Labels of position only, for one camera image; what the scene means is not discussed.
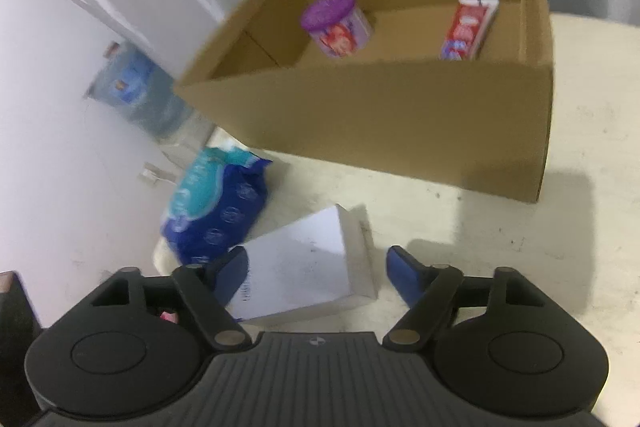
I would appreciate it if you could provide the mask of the blue wet wipes pack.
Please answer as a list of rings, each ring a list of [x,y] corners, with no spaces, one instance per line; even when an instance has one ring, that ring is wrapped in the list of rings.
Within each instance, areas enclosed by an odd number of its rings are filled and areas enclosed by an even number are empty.
[[[265,208],[270,165],[239,147],[201,150],[178,183],[162,225],[180,263],[207,263],[244,241]]]

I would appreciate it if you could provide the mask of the white carton box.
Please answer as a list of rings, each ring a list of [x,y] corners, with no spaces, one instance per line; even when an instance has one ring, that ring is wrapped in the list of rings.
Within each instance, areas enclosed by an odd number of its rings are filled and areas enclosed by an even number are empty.
[[[340,205],[252,239],[244,248],[247,276],[227,305],[241,322],[308,321],[376,298],[360,221]]]

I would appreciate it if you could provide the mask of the red toothpaste tube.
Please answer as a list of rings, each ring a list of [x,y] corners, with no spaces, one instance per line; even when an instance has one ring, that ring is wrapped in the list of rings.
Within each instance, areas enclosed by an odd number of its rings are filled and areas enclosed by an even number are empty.
[[[439,58],[446,61],[475,60],[494,20],[499,0],[458,0]]]

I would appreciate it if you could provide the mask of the purple air freshener jar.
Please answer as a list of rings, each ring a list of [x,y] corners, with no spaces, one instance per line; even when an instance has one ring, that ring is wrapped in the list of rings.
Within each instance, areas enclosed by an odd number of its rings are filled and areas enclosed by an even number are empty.
[[[373,35],[357,0],[316,0],[306,7],[299,23],[320,50],[333,58],[357,53]]]

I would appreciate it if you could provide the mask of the white water dispenser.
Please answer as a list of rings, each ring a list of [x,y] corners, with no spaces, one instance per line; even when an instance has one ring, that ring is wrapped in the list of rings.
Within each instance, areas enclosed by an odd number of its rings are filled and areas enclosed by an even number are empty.
[[[194,112],[173,134],[160,140],[158,146],[170,162],[184,170],[198,157],[201,149],[206,147],[216,129],[216,124]]]

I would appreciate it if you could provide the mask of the brown cardboard box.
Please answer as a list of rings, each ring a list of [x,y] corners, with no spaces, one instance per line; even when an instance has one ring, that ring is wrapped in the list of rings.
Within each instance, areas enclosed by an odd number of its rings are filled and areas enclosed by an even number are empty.
[[[458,0],[357,0],[351,56],[300,26],[316,0],[242,0],[176,84],[244,144],[536,202],[548,154],[548,0],[499,0],[475,60],[440,48]]]

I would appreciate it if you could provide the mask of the blue water jug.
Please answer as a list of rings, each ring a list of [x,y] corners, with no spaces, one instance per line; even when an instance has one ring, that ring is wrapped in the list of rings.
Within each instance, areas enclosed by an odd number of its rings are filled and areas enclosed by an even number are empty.
[[[85,97],[114,108],[129,124],[163,140],[193,109],[175,95],[174,80],[133,43],[112,41]]]

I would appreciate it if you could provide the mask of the white wall plug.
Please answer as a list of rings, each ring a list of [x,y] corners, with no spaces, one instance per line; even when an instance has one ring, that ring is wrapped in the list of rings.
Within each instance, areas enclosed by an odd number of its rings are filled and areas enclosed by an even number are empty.
[[[138,178],[146,184],[149,184],[149,186],[154,186],[157,183],[175,185],[177,182],[175,173],[160,169],[149,162],[143,165],[143,168],[138,174]]]

